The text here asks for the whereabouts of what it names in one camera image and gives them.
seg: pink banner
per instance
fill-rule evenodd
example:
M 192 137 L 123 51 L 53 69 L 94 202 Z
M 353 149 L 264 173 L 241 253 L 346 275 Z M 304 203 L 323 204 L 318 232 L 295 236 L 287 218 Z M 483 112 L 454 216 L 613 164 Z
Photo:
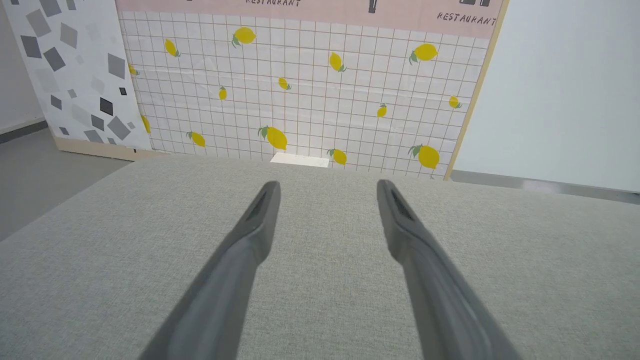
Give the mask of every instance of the pink banner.
M 119 11 L 211 13 L 491 38 L 502 0 L 116 0 Z

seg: floor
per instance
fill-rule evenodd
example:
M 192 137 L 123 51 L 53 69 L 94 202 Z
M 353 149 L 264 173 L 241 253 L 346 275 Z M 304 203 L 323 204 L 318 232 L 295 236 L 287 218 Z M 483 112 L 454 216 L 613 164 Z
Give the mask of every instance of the floor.
M 128 163 L 59 151 L 49 129 L 0 144 L 0 241 Z M 456 171 L 452 179 L 640 204 L 636 194 L 584 186 Z

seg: lemon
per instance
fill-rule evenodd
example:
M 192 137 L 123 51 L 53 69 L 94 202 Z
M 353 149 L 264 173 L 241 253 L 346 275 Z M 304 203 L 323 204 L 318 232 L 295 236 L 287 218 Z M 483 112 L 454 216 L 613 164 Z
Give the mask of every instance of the lemon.
M 166 52 L 169 53 L 171 56 L 175 56 L 175 57 L 180 56 L 180 51 L 178 51 L 178 49 L 175 48 L 175 45 L 171 40 L 165 39 L 164 48 L 166 49 Z
M 204 147 L 204 138 L 202 137 L 202 135 L 198 133 L 194 133 L 193 131 L 190 131 L 187 133 L 187 136 L 190 139 L 192 139 L 193 143 L 196 144 L 197 146 Z
M 151 126 L 149 125 L 149 120 L 147 120 L 147 117 L 140 114 L 140 117 L 142 118 L 142 123 L 144 123 L 145 125 L 145 129 L 147 130 L 147 133 L 151 133 Z
M 262 138 L 267 138 L 271 146 L 280 150 L 287 150 L 287 137 L 284 136 L 282 131 L 276 129 L 275 127 L 261 127 L 258 129 L 258 135 L 262 135 Z
M 387 114 L 387 105 L 380 104 L 380 109 L 378 109 L 378 117 L 384 117 Z
M 231 45 L 236 47 L 236 45 L 240 45 L 240 43 L 250 44 L 254 39 L 255 34 L 253 33 L 253 30 L 243 26 L 234 33 L 234 37 L 231 39 Z
M 133 67 L 133 65 L 129 64 L 129 72 L 131 75 L 140 75 L 140 73 Z
M 278 84 L 280 84 L 280 87 L 283 88 L 284 90 L 291 89 L 291 85 L 287 84 L 287 80 L 285 78 L 278 79 Z
M 449 99 L 449 105 L 451 105 L 451 107 L 454 109 L 460 109 L 462 107 L 462 104 L 460 104 L 460 102 L 458 101 L 458 98 L 455 96 L 452 96 Z
M 329 156 L 333 156 L 333 160 L 340 165 L 344 165 L 347 163 L 347 154 L 345 154 L 341 150 L 331 149 L 326 153 L 329 154 Z
M 347 69 L 344 67 L 342 59 L 340 59 L 340 55 L 336 53 L 331 53 L 331 56 L 329 56 L 329 65 L 331 65 L 331 67 L 337 72 L 343 72 Z
M 412 61 L 418 62 L 418 59 L 422 61 L 428 61 L 435 58 L 438 55 L 436 47 L 431 44 L 422 44 L 413 50 L 411 56 L 409 56 L 409 64 L 413 65 Z
M 413 152 L 413 157 L 418 155 L 418 160 L 423 167 L 436 168 L 438 162 L 440 162 L 440 155 L 436 149 L 430 146 L 416 145 L 409 149 L 409 152 Z

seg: yellow lemon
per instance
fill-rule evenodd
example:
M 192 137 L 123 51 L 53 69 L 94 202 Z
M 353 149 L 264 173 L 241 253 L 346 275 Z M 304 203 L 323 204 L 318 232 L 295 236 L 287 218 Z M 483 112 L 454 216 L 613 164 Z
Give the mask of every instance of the yellow lemon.
M 169 39 L 164 40 L 164 48 L 166 49 L 166 52 L 169 53 L 171 56 L 175 56 L 175 57 L 180 56 L 180 51 L 178 51 L 178 49 L 175 48 L 175 45 L 171 40 Z
M 236 47 L 236 45 L 240 45 L 240 43 L 250 44 L 254 39 L 255 34 L 253 33 L 253 30 L 243 26 L 234 33 L 234 37 L 231 39 L 231 45 Z
M 133 67 L 133 65 L 129 64 L 129 72 L 131 75 L 140 75 L 140 73 Z
M 329 65 L 331 65 L 331 67 L 337 72 L 343 72 L 347 69 L 344 67 L 342 59 L 340 59 L 340 55 L 336 53 L 331 53 L 331 56 L 329 57 Z
M 436 168 L 436 165 L 440 162 L 440 155 L 436 149 L 430 146 L 412 146 L 409 152 L 413 152 L 414 158 L 418 155 L 418 160 L 423 167 Z
M 422 61 L 428 61 L 435 58 L 438 55 L 436 47 L 431 44 L 422 44 L 413 50 L 411 56 L 409 56 L 409 64 L 413 65 L 413 62 L 418 62 L 418 59 Z
M 460 102 L 458 101 L 458 98 L 455 96 L 452 96 L 449 99 L 449 105 L 451 105 L 451 107 L 454 109 L 460 109 L 462 107 L 462 104 L 460 104 Z
M 204 147 L 204 138 L 202 137 L 202 135 L 190 131 L 187 133 L 187 136 L 192 139 L 193 143 L 197 146 Z
M 287 137 L 284 136 L 282 131 L 276 129 L 275 127 L 261 127 L 258 129 L 258 135 L 261 135 L 262 138 L 267 138 L 271 146 L 280 150 L 287 150 Z
M 287 80 L 285 78 L 280 78 L 278 80 L 278 84 L 280 84 L 280 87 L 283 88 L 284 90 L 291 89 L 291 85 L 287 84 Z
M 347 154 L 345 154 L 341 150 L 331 149 L 326 153 L 329 154 L 329 156 L 333 156 L 333 160 L 340 165 L 344 165 L 347 163 Z
M 387 114 L 387 105 L 380 104 L 380 109 L 378 109 L 378 117 L 384 117 Z
M 149 125 L 149 120 L 147 120 L 147 117 L 140 114 L 140 117 L 142 118 L 142 123 L 144 123 L 145 125 L 145 129 L 147 130 L 147 133 L 151 133 L 151 126 Z

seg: white wall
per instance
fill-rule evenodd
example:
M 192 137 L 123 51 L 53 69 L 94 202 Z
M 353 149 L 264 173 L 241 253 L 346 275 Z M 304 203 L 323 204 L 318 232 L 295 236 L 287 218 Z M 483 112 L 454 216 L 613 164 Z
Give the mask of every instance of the white wall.
M 0 134 L 42 117 L 4 6 L 11 5 L 0 5 Z
M 640 192 L 639 14 L 511 0 L 454 169 Z

